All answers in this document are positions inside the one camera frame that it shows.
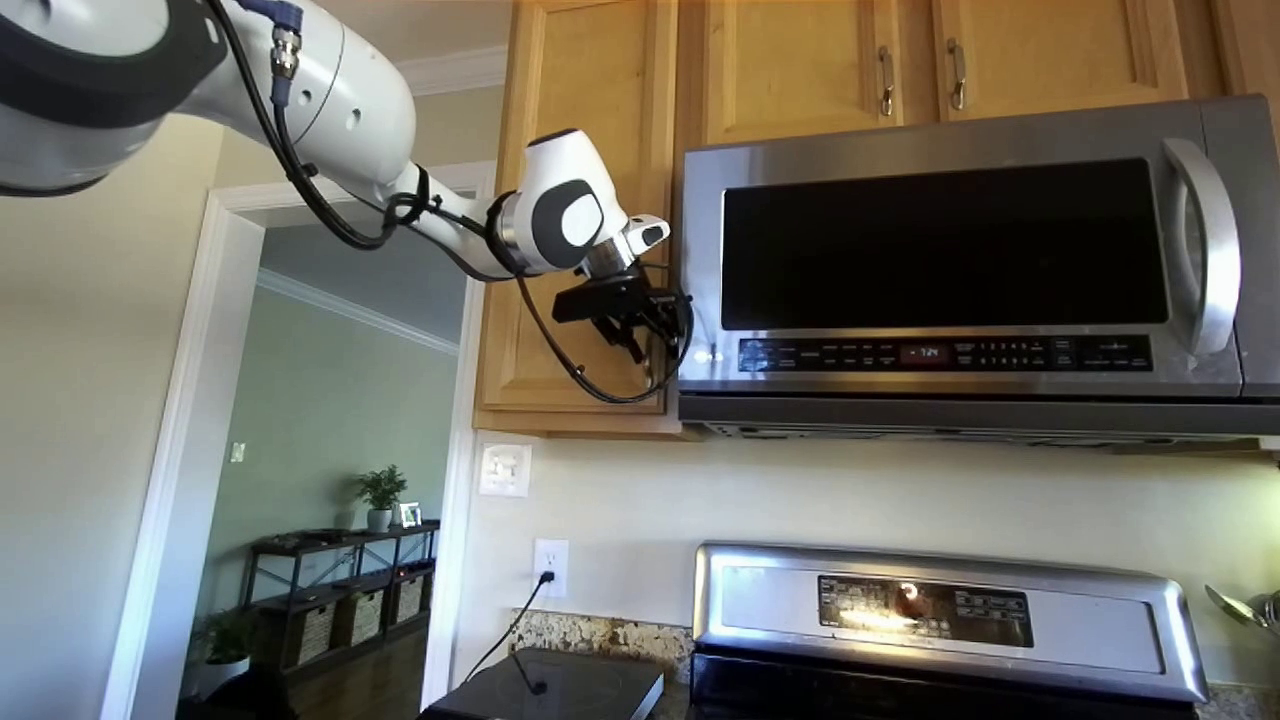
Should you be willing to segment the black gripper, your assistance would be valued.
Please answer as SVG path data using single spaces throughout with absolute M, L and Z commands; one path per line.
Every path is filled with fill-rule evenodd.
M 649 332 L 662 353 L 674 353 L 689 339 L 689 301 L 673 289 L 656 289 L 649 276 L 598 281 L 592 283 L 592 324 L 609 345 L 622 348 L 637 366 L 649 366 L 649 348 L 637 332 Z

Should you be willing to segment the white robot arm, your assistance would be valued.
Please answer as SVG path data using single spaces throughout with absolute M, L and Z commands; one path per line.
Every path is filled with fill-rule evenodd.
M 411 160 L 416 99 L 397 63 L 312 0 L 0 0 L 0 188 L 69 196 L 132 160 L 168 118 L 264 143 L 299 196 L 341 184 L 380 224 L 407 229 L 476 281 L 577 268 L 560 320 L 620 348 L 689 345 L 693 312 L 649 283 L 639 258 L 666 241 L 626 214 L 578 129 L 522 147 L 511 194 L 479 206 Z

